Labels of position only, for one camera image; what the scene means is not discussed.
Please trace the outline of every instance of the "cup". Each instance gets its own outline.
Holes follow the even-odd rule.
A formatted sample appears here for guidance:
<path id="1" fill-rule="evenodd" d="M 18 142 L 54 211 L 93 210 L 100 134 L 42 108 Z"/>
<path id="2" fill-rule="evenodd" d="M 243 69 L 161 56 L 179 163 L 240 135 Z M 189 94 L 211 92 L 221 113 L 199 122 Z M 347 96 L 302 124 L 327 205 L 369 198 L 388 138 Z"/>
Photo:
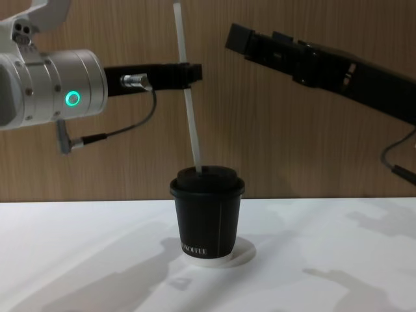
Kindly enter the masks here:
<path id="1" fill-rule="evenodd" d="M 177 174 L 170 193 L 175 198 L 183 252 L 193 259 L 226 262 L 237 236 L 244 181 L 230 168 L 203 166 L 202 173 L 197 173 L 192 167 Z"/>

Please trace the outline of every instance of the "cable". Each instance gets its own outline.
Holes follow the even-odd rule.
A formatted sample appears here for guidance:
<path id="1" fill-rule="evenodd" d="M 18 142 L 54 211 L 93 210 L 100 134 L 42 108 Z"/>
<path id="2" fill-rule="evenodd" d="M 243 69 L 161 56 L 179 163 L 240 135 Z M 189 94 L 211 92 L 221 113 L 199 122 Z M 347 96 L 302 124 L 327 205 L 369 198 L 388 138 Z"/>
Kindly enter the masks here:
<path id="1" fill-rule="evenodd" d="M 400 141 L 397 141 L 393 144 L 391 144 L 390 146 L 386 147 L 383 150 L 382 156 L 380 157 L 380 160 L 382 161 L 382 163 L 388 167 L 388 169 L 392 170 L 394 168 L 394 166 L 387 160 L 387 154 L 393 149 L 396 148 L 397 146 L 405 143 L 407 140 L 409 140 L 413 135 L 416 135 L 416 128 L 414 130 L 411 131 L 411 133 L 409 133 L 408 135 L 406 135 L 403 139 L 401 139 Z"/>
<path id="2" fill-rule="evenodd" d="M 119 130 L 110 132 L 110 133 L 100 133 L 98 135 L 88 135 L 88 136 L 82 136 L 81 138 L 71 140 L 71 148 L 81 148 L 85 145 L 92 144 L 101 140 L 105 140 L 109 137 L 113 137 L 115 135 L 120 135 L 122 133 L 128 132 L 130 130 L 136 129 L 138 127 L 141 127 L 142 125 L 146 124 L 153 115 L 155 114 L 156 108 L 157 108 L 157 96 L 156 91 L 152 89 L 151 94 L 153 96 L 153 106 L 151 107 L 151 110 L 149 114 L 140 122 L 135 123 L 133 125 L 130 125 L 129 127 L 121 128 Z"/>
<path id="3" fill-rule="evenodd" d="M 383 152 L 382 152 L 382 156 L 380 157 L 382 163 L 388 167 L 388 169 L 390 169 L 390 171 L 394 174 L 396 174 L 397 176 L 401 177 L 402 179 L 405 179 L 407 182 L 416 185 L 416 174 L 413 173 L 412 171 L 409 171 L 401 166 L 398 165 L 392 165 L 388 160 L 387 160 L 387 154 L 393 149 L 396 148 L 397 146 L 405 143 L 405 141 L 409 140 L 413 135 L 416 135 L 416 128 L 414 130 L 412 130 L 411 133 L 409 133 L 408 135 L 406 135 L 402 140 L 397 141 L 394 144 L 391 144 L 390 146 L 386 147 Z"/>
<path id="4" fill-rule="evenodd" d="M 134 125 L 130 125 L 129 127 L 117 130 L 117 131 L 113 131 L 110 133 L 107 133 L 107 137 L 113 137 L 114 135 L 119 135 L 120 133 L 124 133 L 124 132 L 128 132 L 130 130 L 133 130 L 135 128 L 138 128 L 144 124 L 146 124 L 155 114 L 156 111 L 156 107 L 157 107 L 157 96 L 156 96 L 156 91 L 154 91 L 154 89 L 151 90 L 151 94 L 153 96 L 153 106 L 151 107 L 151 110 L 149 112 L 149 114 L 141 121 L 138 123 L 135 123 Z"/>

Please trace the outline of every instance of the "wood grain panel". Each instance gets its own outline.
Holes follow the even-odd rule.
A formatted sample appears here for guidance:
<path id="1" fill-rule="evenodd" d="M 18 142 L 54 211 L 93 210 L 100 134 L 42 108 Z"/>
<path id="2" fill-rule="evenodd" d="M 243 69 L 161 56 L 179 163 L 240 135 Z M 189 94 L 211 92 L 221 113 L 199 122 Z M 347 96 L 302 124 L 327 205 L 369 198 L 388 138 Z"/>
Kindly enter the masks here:
<path id="1" fill-rule="evenodd" d="M 224 49 L 231 23 L 279 31 L 416 77 L 415 1 L 184 0 L 188 57 L 208 163 L 234 166 L 249 196 L 411 196 L 380 151 L 411 126 L 341 96 L 308 89 Z M 416 170 L 414 142 L 392 154 Z"/>
<path id="2" fill-rule="evenodd" d="M 0 0 L 0 18 L 29 2 Z M 378 161 L 411 126 L 224 49 L 237 22 L 416 77 L 415 1 L 183 0 L 183 10 L 188 57 L 204 70 L 193 88 L 204 163 L 237 169 L 246 197 L 416 195 Z M 68 21 L 37 42 L 42 51 L 91 49 L 105 66 L 178 59 L 171 0 L 74 0 Z M 51 124 L 0 133 L 0 200 L 169 198 L 170 180 L 192 154 L 182 92 L 158 97 L 148 125 L 69 157 L 58 154 Z M 70 121 L 70 133 L 123 127 L 150 104 L 148 95 L 111 99 L 102 115 Z M 416 171 L 414 143 L 391 158 Z"/>

